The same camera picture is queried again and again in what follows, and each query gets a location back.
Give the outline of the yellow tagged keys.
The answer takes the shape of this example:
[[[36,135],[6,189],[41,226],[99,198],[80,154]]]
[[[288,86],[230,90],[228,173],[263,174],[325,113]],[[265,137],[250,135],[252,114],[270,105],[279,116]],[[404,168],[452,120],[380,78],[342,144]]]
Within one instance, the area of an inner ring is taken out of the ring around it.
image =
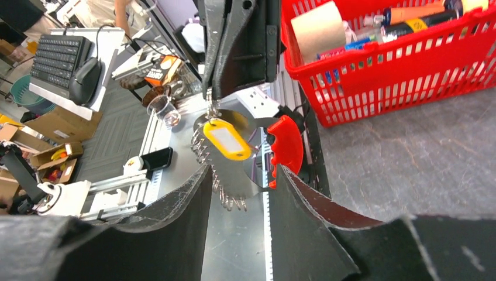
[[[250,120],[217,117],[206,121],[201,132],[222,156],[239,162],[254,157],[260,151],[258,146],[250,144],[250,136],[256,130]]]

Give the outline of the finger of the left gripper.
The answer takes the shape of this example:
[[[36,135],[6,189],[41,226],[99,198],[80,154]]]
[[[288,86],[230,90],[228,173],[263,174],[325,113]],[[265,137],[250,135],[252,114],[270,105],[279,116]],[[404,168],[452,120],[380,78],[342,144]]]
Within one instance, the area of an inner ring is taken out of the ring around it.
[[[203,86],[213,99],[233,92],[233,65],[226,48],[226,29],[232,1],[198,1],[197,8],[205,33],[205,72]]]
[[[220,100],[267,81],[267,1],[230,1],[212,78]]]

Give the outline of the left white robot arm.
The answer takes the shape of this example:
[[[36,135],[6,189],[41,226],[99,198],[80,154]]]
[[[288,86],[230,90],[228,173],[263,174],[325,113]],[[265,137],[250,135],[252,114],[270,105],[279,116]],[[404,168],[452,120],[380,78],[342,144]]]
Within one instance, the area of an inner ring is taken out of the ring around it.
[[[289,109],[259,89],[276,80],[280,55],[281,1],[197,1],[205,33],[204,98],[213,106],[234,94],[253,117]]]

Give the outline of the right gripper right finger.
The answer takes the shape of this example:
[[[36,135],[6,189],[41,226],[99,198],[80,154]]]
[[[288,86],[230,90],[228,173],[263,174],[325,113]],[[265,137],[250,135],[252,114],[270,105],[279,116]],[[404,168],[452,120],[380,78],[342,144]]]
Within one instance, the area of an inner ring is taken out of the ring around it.
[[[381,222],[306,185],[285,166],[270,193],[275,280],[494,280],[494,215]]]

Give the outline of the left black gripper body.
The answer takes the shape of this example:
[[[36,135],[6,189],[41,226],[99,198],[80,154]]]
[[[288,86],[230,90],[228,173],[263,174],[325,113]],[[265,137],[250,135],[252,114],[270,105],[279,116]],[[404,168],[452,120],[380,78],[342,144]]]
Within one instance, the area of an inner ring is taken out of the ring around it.
[[[281,0],[264,1],[266,28],[266,82],[276,80],[280,56],[285,50],[281,41]]]

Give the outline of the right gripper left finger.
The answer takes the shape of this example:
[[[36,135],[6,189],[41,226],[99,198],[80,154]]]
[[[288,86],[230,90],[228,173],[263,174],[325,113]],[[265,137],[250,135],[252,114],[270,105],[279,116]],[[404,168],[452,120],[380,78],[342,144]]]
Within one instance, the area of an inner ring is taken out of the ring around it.
[[[2,280],[200,280],[213,173],[113,223],[3,215]]]

